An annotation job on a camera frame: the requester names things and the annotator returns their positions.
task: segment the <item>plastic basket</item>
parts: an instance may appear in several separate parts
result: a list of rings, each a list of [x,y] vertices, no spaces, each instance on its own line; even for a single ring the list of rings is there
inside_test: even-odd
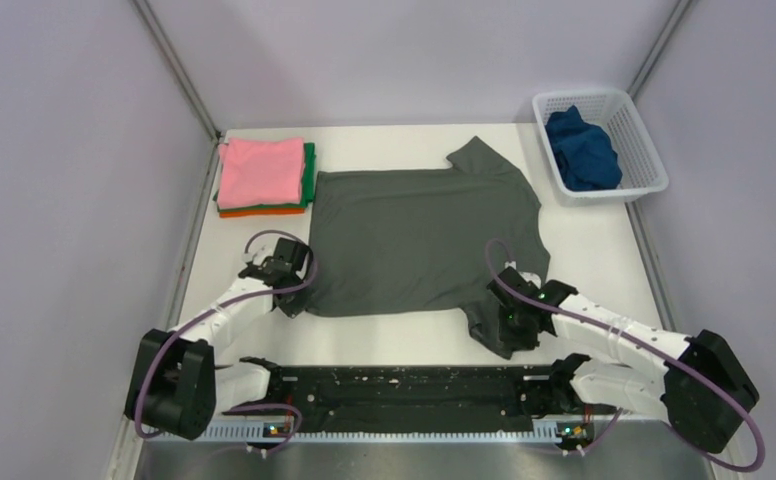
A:
[[[579,109],[583,120],[602,127],[611,138],[612,148],[618,153],[618,165],[623,172],[623,179],[617,189],[574,192],[562,182],[544,125],[551,113],[564,112],[572,105]],[[668,174],[659,153],[626,92],[612,88],[592,88],[542,93],[532,99],[532,109],[556,184],[553,191],[562,205],[631,202],[642,195],[668,188]]]

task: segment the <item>pink cloth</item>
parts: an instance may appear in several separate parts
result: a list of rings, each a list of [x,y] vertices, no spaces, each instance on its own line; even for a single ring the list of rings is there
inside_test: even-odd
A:
[[[223,162],[221,209],[300,203],[305,158],[302,138],[254,142],[230,138],[217,147]]]

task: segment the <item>table surface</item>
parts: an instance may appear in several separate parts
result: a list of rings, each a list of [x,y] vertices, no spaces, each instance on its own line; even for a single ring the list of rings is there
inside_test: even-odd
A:
[[[542,204],[541,238],[551,255],[548,278],[574,285],[612,311],[661,327],[624,205],[558,205],[535,124],[249,129],[230,130],[226,138],[300,136],[317,145],[318,169],[333,172],[448,168],[447,154],[475,135],[517,166],[535,189]],[[212,192],[218,181],[219,172]],[[241,252],[251,235],[279,229],[307,241],[310,222],[311,209],[304,215],[221,219],[209,198],[180,321],[205,309],[229,286],[243,268]],[[275,242],[265,238],[267,244]],[[275,312],[256,319],[223,360],[251,355],[286,365],[548,364],[574,351],[602,357],[545,333],[536,350],[504,360],[470,338],[458,309],[345,318],[304,313],[294,319]]]

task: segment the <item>gray cloth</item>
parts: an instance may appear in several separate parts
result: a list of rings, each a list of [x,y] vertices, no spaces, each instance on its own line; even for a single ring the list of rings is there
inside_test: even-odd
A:
[[[541,203],[514,165],[478,137],[452,168],[320,172],[309,244],[320,270],[307,311],[326,317],[461,308],[495,353],[498,303],[486,289],[486,242],[503,239],[518,270],[547,275]],[[493,252],[497,271],[506,254]]]

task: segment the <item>crumpled blue cloth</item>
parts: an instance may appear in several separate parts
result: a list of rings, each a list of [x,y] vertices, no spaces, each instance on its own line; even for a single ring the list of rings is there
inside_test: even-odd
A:
[[[602,128],[585,123],[576,106],[550,115],[545,128],[568,189],[585,192],[618,187],[623,174],[612,141]]]

